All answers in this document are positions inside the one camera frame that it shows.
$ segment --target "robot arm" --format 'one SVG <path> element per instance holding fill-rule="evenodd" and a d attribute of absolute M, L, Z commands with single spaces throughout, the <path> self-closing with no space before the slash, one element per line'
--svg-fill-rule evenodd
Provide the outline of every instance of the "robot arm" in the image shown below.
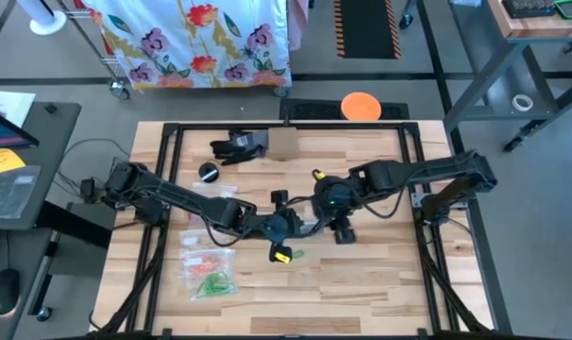
<path fill-rule="evenodd" d="M 317 180 L 314 195 L 310 197 L 313 209 L 335 234 L 348 230 L 347 222 L 344 226 L 339 223 L 352 211 L 371 209 L 368 204 L 401 194 L 408 185 L 455 179 L 441 193 L 423 200 L 424 218 L 431 221 L 447 212 L 453 203 L 476 192 L 488 192 L 497 183 L 487 160 L 475 151 L 417 163 L 371 161 L 349 169 L 347 178 L 325 176 L 318 170 L 314 170 L 313 176 Z M 262 238 L 281 244 L 286 238 L 305 236 L 300 230 L 302 221 L 288 208 L 287 194 L 281 202 L 276 202 L 274 213 L 257 215 L 257 207 L 250 202 L 205 197 L 161 179 L 138 163 L 117 164 L 106 183 L 106 191 L 108 203 L 133 205 L 136 218 L 153 225 L 162 220 L 169 206 L 174 206 L 202 216 L 214 229 L 238 239 Z M 337 243 L 355 242 L 353 231 L 348 233 L 340 238 L 335 235 Z"/>

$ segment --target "wheel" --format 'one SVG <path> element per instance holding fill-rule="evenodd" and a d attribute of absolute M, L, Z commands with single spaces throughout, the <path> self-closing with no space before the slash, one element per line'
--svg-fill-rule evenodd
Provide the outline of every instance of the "wheel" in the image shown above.
<path fill-rule="evenodd" d="M 511 152 L 515 150 L 519 145 L 521 145 L 521 142 L 523 142 L 521 137 L 515 137 L 508 144 L 504 145 L 504 152 Z"/>
<path fill-rule="evenodd" d="M 37 321 L 45 322 L 53 314 L 53 309 L 49 307 L 41 307 L 39 313 L 37 314 Z"/>
<path fill-rule="evenodd" d="M 112 95 L 118 99 L 127 100 L 131 97 L 131 94 L 125 88 L 125 83 L 122 81 L 111 81 L 108 87 Z"/>
<path fill-rule="evenodd" d="M 277 86 L 274 88 L 274 94 L 280 98 L 287 98 L 290 95 L 290 87 Z"/>
<path fill-rule="evenodd" d="M 402 15 L 401 16 L 401 20 L 399 21 L 399 28 L 400 29 L 406 29 L 408 28 L 411 24 L 412 21 L 414 21 L 414 17 L 411 15 Z"/>

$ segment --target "orange disc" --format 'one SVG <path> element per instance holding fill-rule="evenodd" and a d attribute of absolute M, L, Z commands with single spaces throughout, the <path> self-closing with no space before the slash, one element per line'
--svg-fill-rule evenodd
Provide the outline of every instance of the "orange disc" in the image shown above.
<path fill-rule="evenodd" d="M 380 103 L 368 93 L 350 93 L 341 102 L 341 111 L 348 120 L 378 120 Z"/>

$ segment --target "yellow sticky note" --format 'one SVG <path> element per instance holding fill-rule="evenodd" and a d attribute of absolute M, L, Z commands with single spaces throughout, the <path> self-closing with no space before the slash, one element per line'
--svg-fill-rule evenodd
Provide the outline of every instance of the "yellow sticky note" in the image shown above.
<path fill-rule="evenodd" d="M 10 149 L 0 149 L 0 173 L 25 167 L 24 161 Z"/>

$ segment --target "black mat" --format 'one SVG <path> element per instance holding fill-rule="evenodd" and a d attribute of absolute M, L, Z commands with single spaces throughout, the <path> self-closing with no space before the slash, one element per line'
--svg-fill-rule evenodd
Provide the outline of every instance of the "black mat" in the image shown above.
<path fill-rule="evenodd" d="M 410 119 L 408 104 L 380 103 L 380 120 Z M 279 102 L 279 119 L 333 120 L 345 119 L 340 100 L 285 98 Z"/>
<path fill-rule="evenodd" d="M 399 59 L 391 0 L 334 0 L 337 53 L 352 59 Z"/>

